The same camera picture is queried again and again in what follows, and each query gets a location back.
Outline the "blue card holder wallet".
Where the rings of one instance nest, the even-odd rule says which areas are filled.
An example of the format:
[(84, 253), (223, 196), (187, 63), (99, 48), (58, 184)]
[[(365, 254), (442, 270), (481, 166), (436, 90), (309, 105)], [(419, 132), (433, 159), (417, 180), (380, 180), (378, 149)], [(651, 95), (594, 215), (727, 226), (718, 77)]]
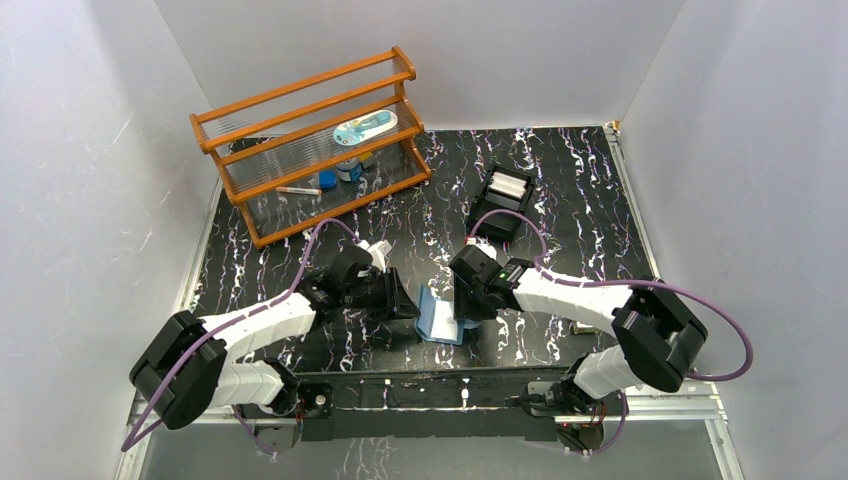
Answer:
[[(477, 329), (481, 324), (480, 320), (457, 314), (452, 300), (438, 296), (434, 289), (426, 285), (419, 288), (418, 307), (420, 314), (415, 319), (414, 327), (421, 339), (427, 342), (459, 346), (463, 344), (465, 333)], [(454, 319), (460, 327), (456, 339), (444, 339), (438, 335), (439, 324), (448, 319)]]

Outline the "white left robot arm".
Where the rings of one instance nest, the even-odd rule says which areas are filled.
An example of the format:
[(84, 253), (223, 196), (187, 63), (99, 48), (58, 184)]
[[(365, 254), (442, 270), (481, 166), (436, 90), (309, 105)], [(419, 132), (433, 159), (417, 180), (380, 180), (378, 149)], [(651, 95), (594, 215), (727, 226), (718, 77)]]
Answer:
[(311, 408), (303, 383), (287, 367), (243, 359), (316, 330), (342, 309), (376, 322), (419, 316), (397, 269), (386, 263), (390, 248), (385, 241), (348, 246), (292, 291), (250, 307), (206, 317), (173, 314), (130, 370), (130, 383), (172, 430), (213, 407), (256, 405), (275, 416)]

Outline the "white credit card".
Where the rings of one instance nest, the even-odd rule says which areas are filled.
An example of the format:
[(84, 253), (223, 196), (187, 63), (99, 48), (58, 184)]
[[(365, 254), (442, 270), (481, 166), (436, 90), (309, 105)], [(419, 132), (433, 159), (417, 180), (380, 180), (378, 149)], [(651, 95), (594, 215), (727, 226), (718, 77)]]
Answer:
[(438, 335), (444, 339), (456, 339), (460, 332), (460, 327), (454, 319), (444, 320), (439, 324)]

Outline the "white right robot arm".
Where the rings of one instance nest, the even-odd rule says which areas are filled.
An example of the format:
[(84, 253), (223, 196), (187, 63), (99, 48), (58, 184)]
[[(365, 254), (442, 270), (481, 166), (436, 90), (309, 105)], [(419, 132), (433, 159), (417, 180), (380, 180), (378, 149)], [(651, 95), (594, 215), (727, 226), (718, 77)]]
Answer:
[(616, 345), (579, 358), (555, 382), (531, 381), (509, 406), (543, 417), (588, 414), (612, 393), (648, 385), (679, 390), (708, 331), (678, 296), (651, 286), (588, 287), (574, 278), (547, 278), (524, 259), (500, 264), (468, 244), (449, 264), (454, 310), (489, 320), (501, 310), (544, 313), (576, 321), (615, 338)]

